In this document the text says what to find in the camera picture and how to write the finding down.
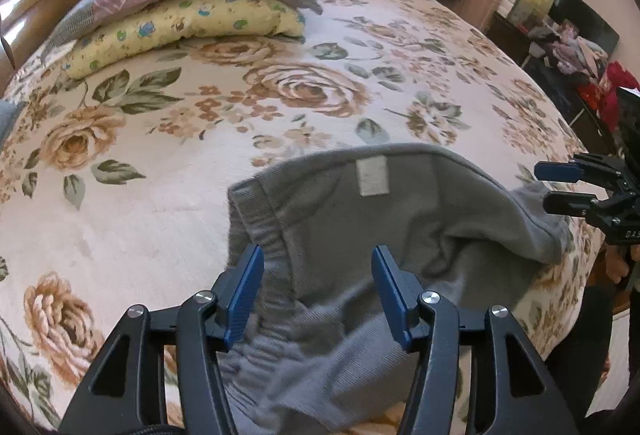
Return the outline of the person's right hand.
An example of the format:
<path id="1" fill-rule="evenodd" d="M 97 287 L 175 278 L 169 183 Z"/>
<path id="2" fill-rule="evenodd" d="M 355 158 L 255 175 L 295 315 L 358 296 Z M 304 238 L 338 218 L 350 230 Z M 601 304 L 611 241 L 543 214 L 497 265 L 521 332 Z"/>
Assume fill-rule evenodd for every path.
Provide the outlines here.
<path id="1" fill-rule="evenodd" d="M 627 287 L 629 268 L 629 247 L 623 245 L 607 245 L 605 247 L 605 273 L 618 290 Z"/>

